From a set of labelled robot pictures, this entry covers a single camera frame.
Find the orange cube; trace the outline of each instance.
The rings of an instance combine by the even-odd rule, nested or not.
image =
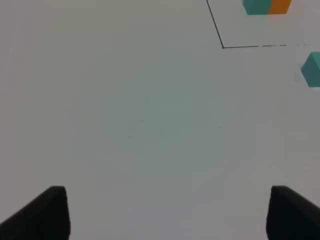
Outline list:
[[[272,0],[268,14],[286,14],[291,0]]]

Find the teal cube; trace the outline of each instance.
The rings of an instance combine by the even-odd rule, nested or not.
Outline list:
[[[248,15],[266,15],[272,0],[243,0],[242,4]]]
[[[313,51],[303,65],[302,74],[310,88],[320,87],[320,52]]]

